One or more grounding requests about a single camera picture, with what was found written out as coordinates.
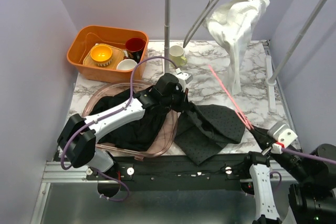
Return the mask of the white skirt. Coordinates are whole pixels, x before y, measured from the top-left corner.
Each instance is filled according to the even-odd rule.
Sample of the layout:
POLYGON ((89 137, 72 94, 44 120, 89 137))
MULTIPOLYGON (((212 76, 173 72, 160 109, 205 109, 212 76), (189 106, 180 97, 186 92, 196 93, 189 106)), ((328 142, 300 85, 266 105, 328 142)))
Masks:
POLYGON ((240 67, 254 28, 269 4, 270 0, 231 0, 215 9, 204 21, 210 35, 229 55, 223 83, 232 95, 241 92, 240 67))

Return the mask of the pink wire hanger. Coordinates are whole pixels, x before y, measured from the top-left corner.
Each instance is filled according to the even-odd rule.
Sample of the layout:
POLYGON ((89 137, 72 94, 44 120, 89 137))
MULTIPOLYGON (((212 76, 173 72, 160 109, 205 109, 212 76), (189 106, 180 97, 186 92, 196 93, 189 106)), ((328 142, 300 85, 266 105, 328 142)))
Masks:
POLYGON ((250 122, 250 120, 247 118, 247 116, 243 113, 243 111, 240 109, 234 98, 231 96, 231 94, 228 92, 224 84, 222 83, 221 79, 218 77, 217 73, 214 71, 211 65, 208 65, 209 70, 211 71, 212 75, 215 77, 215 79, 218 81, 220 87, 223 89, 223 91, 226 93, 228 98, 230 99, 231 103, 233 104, 235 108, 235 113, 238 116, 238 118, 241 120, 241 122, 245 125, 245 127, 248 130, 254 129, 254 126, 250 122))

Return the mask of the plain black garment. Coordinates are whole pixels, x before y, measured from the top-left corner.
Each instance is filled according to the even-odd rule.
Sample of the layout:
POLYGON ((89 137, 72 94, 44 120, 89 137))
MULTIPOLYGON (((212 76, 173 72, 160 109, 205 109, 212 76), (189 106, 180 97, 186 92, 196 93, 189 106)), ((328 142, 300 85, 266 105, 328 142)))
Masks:
MULTIPOLYGON (((91 107, 89 115, 98 114, 124 103, 130 96, 130 89, 112 89, 112 95, 97 99, 91 107)), ((98 143, 112 145, 119 149, 136 152, 148 152, 149 148, 160 137, 163 141, 171 139, 175 127, 176 116, 172 112, 146 111, 143 118, 132 121, 106 134, 98 143)))

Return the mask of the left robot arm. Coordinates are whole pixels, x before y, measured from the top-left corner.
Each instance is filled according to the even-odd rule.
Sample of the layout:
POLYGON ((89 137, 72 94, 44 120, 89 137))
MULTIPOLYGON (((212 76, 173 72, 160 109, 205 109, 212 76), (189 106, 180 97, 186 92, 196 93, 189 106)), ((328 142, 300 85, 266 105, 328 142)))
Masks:
POLYGON ((68 170, 65 165, 68 159, 70 167, 87 165, 98 170, 104 179, 112 179, 116 175, 116 163, 111 154, 96 148, 96 143, 110 132, 142 119, 146 113, 186 110, 186 85, 192 79, 185 72, 165 73, 155 85, 137 93, 131 91, 129 99, 111 109, 86 118, 79 114, 71 116, 57 140, 62 149, 62 168, 68 170))

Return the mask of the black dotted garment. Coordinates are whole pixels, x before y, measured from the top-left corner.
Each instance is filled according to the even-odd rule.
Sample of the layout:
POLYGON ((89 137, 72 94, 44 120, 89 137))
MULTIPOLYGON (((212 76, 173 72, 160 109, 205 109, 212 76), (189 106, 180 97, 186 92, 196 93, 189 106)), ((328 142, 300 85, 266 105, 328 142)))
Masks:
POLYGON ((200 165, 228 144, 239 144, 245 125, 234 110, 221 105, 189 103, 178 118, 174 143, 195 164, 200 165))

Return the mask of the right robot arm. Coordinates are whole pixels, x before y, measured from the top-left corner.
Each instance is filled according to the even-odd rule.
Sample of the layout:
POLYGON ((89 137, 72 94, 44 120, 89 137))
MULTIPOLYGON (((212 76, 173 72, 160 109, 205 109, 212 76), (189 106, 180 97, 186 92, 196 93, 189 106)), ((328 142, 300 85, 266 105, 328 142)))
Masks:
POLYGON ((312 153, 297 151, 291 143, 297 138, 285 124, 265 130, 254 126, 250 133, 262 153, 249 152, 241 165, 252 178, 256 200, 254 223, 335 223, 335 146, 321 144, 312 153), (281 220, 270 183, 273 158, 295 180, 289 187, 289 212, 281 220))

